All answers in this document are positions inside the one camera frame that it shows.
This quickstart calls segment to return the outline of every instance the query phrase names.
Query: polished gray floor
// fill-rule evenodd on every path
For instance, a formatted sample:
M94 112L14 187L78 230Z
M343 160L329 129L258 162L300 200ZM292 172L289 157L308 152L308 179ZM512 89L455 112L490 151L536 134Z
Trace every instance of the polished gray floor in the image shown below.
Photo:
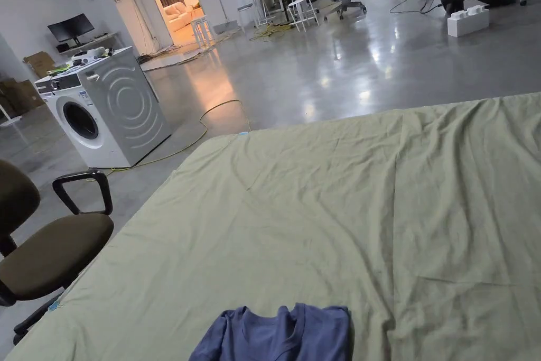
M258 130L539 90L541 3L493 10L489 29L455 39L447 36L441 7L430 15L390 14L401 0L362 1L366 16L348 12L339 21L332 15L306 33L291 30L268 42L237 33L196 61L149 72L175 133L145 161L197 139L204 130L201 114L232 98L242 100ZM396 10L415 8L419 3L409 0ZM239 104L222 106L203 121L209 128L203 140L248 130ZM46 107L0 129L0 145L0 158L27 173L42 196L37 212L14 233L22 243L68 214L51 181L86 167ZM195 148L109 177L115 231ZM80 182L69 191L85 209L99 206L95 183ZM12 347L13 326L42 301L0 309L1 358Z

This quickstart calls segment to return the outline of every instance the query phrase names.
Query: sticker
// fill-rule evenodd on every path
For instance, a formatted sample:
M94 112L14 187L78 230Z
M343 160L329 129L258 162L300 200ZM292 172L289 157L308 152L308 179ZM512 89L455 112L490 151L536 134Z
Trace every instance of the sticker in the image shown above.
M64 305L61 305L59 300L55 300L55 301L52 302L52 304L48 307L48 311L49 311L49 312L52 312L53 310L56 310L56 309L58 309L58 308L63 308L63 307L64 307Z
M88 96L88 93L86 93L85 91L81 91L81 92L79 92L79 95L81 96L81 98L83 99L83 101L85 102L85 104L87 106L93 106L94 105L92 103L92 100L90 99L90 96Z

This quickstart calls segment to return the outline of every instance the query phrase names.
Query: cardboard box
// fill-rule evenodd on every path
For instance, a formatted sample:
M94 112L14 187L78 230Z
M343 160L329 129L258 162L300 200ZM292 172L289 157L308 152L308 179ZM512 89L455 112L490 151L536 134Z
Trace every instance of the cardboard box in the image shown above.
M15 111L15 109L12 106L12 103L9 101L9 99L5 96L0 94L0 105L4 108L5 112L9 115L10 118L16 117L18 114Z
M0 95L7 99L8 104L12 107L16 116L26 113L29 109L21 102L19 96L19 87L14 79L6 79L0 82Z
M0 82L0 95L7 99L16 115L24 114L44 104L40 94L30 81L4 80Z
M20 91L19 96L21 103L28 110L36 109L37 107L45 104L40 94L30 81L19 82L17 87Z
M23 61L26 62L30 68L32 68L40 79L47 76L47 71L54 69L54 61L49 54L44 51L40 51L34 55L25 57Z

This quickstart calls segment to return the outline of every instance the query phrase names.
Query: white block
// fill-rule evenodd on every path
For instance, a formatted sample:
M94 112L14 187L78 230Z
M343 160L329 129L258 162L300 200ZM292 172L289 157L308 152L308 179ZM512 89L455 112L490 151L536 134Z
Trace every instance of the white block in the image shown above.
M453 13L447 19L447 33L453 37L460 37L486 28L489 24L489 10L485 6L474 6Z

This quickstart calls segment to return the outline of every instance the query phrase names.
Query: washing machine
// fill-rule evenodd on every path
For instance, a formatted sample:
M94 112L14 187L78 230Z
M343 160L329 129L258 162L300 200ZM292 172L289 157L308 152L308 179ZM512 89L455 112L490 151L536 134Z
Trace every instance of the washing machine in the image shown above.
M132 47L36 82L53 116L91 168L126 168L171 135Z

